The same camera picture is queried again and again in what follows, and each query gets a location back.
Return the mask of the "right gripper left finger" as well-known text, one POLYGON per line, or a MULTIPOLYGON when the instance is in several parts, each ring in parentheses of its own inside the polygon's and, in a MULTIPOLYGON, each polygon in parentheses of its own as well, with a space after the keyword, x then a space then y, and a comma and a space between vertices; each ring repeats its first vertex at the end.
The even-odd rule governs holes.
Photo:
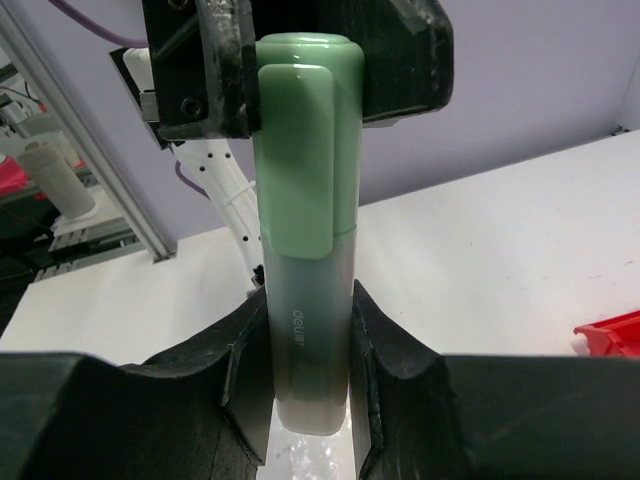
POLYGON ((273 405, 266 296, 141 364, 1 358, 5 479, 252 479, 273 405))

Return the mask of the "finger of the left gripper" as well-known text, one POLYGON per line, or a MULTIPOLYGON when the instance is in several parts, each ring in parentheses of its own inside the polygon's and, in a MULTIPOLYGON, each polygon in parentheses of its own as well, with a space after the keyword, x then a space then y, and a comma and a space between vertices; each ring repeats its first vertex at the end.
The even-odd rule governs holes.
POLYGON ((142 7, 159 134, 247 139, 259 130, 251 3, 149 0, 142 7))
POLYGON ((454 32, 438 1, 349 1, 346 35, 365 55, 370 128, 444 108, 454 84, 454 32))

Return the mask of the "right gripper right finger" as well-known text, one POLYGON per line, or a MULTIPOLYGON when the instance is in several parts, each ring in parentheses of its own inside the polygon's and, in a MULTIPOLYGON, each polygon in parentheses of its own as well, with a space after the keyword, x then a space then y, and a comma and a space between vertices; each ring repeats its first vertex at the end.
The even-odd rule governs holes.
POLYGON ((635 479, 639 363, 439 354, 354 287, 360 479, 635 479))

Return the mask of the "green highlighter cap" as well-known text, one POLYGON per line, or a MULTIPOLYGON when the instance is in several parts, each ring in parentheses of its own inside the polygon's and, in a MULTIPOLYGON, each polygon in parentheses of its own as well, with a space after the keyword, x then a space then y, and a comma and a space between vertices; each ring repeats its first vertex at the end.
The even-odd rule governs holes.
POLYGON ((364 53, 336 34, 271 34, 256 47, 262 240, 279 255, 321 259, 357 224, 364 53))

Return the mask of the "green highlighter body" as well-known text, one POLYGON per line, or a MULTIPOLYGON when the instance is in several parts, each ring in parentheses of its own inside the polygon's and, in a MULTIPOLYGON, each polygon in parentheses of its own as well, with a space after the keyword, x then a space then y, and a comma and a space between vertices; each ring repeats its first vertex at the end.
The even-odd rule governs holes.
POLYGON ((275 403, 288 430, 340 430, 349 382, 357 230, 334 238, 317 260, 264 249, 275 403))

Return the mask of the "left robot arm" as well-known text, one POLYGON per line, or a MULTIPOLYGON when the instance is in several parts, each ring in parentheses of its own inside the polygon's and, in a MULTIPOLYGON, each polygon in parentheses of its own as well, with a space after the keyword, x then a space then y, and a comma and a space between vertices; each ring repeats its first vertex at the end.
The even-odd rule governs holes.
POLYGON ((329 33, 365 54, 364 123, 386 127, 443 108, 454 34, 437 1, 146 1, 146 41, 128 50, 143 120, 216 206, 249 278, 264 282, 257 200, 229 141, 258 128, 256 44, 270 34, 329 33))

